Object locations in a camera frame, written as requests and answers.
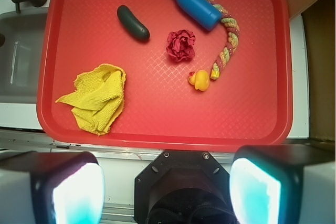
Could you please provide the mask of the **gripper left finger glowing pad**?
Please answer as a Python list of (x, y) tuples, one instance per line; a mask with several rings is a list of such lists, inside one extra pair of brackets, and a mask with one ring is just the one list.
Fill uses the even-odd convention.
[(1, 152), (1, 223), (99, 223), (104, 193), (89, 152)]

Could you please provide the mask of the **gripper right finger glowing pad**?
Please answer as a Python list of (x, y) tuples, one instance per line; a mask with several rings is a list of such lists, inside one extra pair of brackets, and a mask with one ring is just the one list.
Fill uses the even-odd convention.
[(335, 148), (242, 146), (229, 192), (239, 223), (335, 223)]

